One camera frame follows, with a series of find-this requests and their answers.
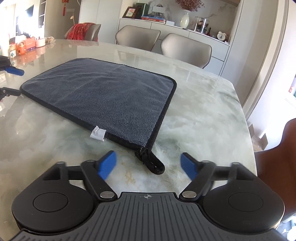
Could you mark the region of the blue and grey towel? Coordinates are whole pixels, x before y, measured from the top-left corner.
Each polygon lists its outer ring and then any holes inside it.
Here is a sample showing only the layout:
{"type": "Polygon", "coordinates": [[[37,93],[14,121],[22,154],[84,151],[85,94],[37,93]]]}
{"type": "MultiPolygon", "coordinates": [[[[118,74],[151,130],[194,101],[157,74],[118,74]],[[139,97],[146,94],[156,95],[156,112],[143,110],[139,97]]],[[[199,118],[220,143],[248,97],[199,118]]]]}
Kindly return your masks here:
{"type": "Polygon", "coordinates": [[[154,174],[165,165],[152,152],[171,99],[173,78],[92,58],[77,58],[24,82],[20,91],[88,129],[90,137],[128,149],[154,174]]]}

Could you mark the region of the orange box on table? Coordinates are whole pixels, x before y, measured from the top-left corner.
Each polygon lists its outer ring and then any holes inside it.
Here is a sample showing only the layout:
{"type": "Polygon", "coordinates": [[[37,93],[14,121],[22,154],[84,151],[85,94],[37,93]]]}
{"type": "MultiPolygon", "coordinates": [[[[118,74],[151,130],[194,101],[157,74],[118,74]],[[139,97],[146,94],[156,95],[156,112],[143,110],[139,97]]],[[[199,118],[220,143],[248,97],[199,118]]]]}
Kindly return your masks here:
{"type": "Polygon", "coordinates": [[[27,38],[16,45],[16,54],[18,56],[27,53],[36,48],[36,38],[27,38]]]}

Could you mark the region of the cardboard box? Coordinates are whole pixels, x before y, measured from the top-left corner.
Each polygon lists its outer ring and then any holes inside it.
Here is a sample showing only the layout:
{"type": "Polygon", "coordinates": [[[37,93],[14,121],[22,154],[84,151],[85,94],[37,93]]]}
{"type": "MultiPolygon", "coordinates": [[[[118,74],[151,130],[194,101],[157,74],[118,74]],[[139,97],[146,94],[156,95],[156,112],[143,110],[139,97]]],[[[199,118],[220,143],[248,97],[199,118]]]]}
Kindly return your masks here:
{"type": "Polygon", "coordinates": [[[268,140],[267,140],[266,134],[264,134],[261,138],[258,137],[255,134],[253,124],[251,124],[248,127],[248,129],[249,129],[250,137],[252,140],[252,146],[253,146],[254,152],[261,152],[261,151],[265,150],[268,145],[268,140]]]}

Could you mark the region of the chair with red cloth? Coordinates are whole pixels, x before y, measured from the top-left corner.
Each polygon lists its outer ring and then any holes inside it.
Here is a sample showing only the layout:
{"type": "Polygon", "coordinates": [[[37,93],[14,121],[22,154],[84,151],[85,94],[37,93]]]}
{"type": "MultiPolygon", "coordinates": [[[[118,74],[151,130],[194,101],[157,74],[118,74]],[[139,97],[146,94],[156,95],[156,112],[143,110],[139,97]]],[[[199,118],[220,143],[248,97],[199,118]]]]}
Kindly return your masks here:
{"type": "Polygon", "coordinates": [[[67,40],[82,40],[98,42],[101,24],[79,23],[72,26],[64,35],[67,40]]]}

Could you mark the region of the brown leather chair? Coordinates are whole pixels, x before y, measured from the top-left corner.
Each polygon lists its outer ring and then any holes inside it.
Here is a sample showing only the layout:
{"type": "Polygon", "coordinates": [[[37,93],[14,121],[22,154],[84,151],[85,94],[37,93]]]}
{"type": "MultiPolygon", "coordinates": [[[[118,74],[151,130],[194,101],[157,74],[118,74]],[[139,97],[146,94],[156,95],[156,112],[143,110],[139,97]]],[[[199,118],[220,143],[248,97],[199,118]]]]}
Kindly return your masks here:
{"type": "Polygon", "coordinates": [[[295,119],[285,125],[278,146],[255,153],[257,176],[276,192],[285,204],[283,219],[295,214],[295,154],[295,119]]]}

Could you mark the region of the red chinese knot ornament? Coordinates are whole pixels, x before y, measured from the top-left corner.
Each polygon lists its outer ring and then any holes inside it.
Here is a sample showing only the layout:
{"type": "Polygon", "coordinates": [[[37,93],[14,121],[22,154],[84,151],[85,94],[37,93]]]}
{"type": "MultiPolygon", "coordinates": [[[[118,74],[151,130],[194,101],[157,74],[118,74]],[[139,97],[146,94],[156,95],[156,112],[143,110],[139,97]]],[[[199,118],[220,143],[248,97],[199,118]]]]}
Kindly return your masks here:
{"type": "Polygon", "coordinates": [[[65,14],[66,14],[66,4],[67,3],[69,3],[69,0],[62,0],[62,4],[63,4],[62,16],[65,16],[65,14]]]}

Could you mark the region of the right beige dining chair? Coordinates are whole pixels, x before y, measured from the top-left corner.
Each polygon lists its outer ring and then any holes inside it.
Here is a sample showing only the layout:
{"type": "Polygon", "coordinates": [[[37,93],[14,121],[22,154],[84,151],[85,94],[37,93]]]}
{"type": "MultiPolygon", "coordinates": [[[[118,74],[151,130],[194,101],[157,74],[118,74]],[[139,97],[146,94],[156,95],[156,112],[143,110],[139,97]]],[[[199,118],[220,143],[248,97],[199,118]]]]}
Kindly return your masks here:
{"type": "Polygon", "coordinates": [[[161,42],[164,56],[205,68],[211,59],[212,47],[174,33],[168,34],[161,42]]]}

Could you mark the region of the beige dining chair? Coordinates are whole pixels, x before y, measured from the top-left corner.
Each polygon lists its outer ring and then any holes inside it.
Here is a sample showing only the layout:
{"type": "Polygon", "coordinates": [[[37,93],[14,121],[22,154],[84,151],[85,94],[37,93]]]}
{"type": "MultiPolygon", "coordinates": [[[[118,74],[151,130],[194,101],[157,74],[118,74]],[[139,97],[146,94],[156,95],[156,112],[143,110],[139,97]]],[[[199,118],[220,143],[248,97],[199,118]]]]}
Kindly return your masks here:
{"type": "Polygon", "coordinates": [[[117,44],[122,46],[152,51],[160,34],[160,30],[127,25],[116,33],[115,39],[117,44]]]}
{"type": "Polygon", "coordinates": [[[205,68],[211,59],[212,47],[174,33],[168,34],[161,42],[164,56],[205,68]]]}

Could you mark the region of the left beige dining chair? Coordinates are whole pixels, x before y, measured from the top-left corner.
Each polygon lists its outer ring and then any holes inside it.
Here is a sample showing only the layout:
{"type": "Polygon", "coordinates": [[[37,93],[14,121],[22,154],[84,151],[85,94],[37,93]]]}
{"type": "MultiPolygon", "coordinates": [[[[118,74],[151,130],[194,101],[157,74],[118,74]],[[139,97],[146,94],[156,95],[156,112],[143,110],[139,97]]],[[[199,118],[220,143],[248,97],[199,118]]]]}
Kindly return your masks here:
{"type": "Polygon", "coordinates": [[[117,44],[122,46],[152,51],[160,34],[160,30],[127,25],[116,33],[115,39],[117,44]]]}

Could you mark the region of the framed picture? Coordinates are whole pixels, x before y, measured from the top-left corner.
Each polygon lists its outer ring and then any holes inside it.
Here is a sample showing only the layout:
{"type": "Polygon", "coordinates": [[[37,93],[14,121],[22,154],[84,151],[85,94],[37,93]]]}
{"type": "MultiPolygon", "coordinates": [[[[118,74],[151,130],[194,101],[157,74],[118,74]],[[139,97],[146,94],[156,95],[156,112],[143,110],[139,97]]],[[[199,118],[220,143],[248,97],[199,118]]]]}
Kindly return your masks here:
{"type": "Polygon", "coordinates": [[[127,7],[122,18],[135,19],[137,12],[138,12],[138,7],[129,6],[129,7],[127,7]]]}

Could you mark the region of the white alarm clock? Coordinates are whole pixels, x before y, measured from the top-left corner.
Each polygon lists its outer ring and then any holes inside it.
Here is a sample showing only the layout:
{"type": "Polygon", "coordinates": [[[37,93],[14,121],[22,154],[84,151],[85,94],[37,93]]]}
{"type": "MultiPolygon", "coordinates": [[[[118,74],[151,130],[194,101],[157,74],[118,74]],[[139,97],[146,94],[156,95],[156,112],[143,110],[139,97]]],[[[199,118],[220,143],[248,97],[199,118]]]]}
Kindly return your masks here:
{"type": "Polygon", "coordinates": [[[219,41],[221,41],[221,42],[225,42],[226,39],[227,39],[227,34],[224,33],[224,32],[219,31],[219,32],[217,33],[217,39],[218,39],[219,41]]]}

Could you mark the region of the clear photo display case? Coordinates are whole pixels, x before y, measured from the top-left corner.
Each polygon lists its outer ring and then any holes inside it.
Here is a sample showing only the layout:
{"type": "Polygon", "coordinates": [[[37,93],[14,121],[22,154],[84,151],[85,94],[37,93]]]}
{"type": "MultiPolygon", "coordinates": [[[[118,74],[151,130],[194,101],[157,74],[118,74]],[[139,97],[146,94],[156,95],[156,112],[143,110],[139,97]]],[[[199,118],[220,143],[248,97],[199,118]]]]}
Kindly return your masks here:
{"type": "Polygon", "coordinates": [[[196,16],[194,19],[194,31],[202,34],[207,34],[209,30],[209,20],[196,16]]]}

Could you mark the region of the stack of books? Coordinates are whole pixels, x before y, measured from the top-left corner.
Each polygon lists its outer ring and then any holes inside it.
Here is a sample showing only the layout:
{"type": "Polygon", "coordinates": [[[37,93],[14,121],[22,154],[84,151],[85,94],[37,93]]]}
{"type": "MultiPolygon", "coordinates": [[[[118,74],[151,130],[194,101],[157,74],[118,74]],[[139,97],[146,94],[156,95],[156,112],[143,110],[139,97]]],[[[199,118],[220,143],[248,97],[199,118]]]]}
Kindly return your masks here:
{"type": "Polygon", "coordinates": [[[151,21],[151,22],[157,22],[157,23],[162,23],[165,24],[166,20],[163,18],[157,18],[154,16],[141,16],[140,18],[141,20],[145,20],[145,21],[151,21]]]}

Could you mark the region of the white vase with red flowers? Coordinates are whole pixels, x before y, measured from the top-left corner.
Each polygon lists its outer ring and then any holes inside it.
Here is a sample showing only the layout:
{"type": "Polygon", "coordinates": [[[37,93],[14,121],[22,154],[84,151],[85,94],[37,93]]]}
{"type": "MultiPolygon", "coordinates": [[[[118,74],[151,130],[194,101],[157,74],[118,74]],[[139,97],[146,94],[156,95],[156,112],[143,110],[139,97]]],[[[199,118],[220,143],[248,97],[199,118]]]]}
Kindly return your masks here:
{"type": "Polygon", "coordinates": [[[189,13],[192,11],[197,11],[198,9],[204,7],[202,0],[175,0],[177,4],[184,11],[184,15],[180,20],[180,27],[186,29],[190,22],[189,13]]]}

